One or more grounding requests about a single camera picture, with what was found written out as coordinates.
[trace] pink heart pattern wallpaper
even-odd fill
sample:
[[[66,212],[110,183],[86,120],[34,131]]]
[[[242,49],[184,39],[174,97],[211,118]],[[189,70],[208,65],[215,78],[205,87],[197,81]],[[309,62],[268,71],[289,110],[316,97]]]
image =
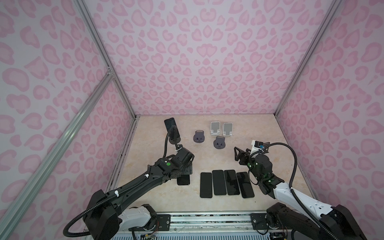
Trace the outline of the pink heart pattern wallpaper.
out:
[[[274,113],[330,0],[86,0],[136,114]]]
[[[111,82],[10,240],[61,239],[64,226],[106,190],[131,119]],[[83,221],[71,227],[82,232]]]
[[[1,218],[106,68],[71,0],[0,6]]]
[[[278,122],[319,198],[384,235],[382,1],[345,2]]]

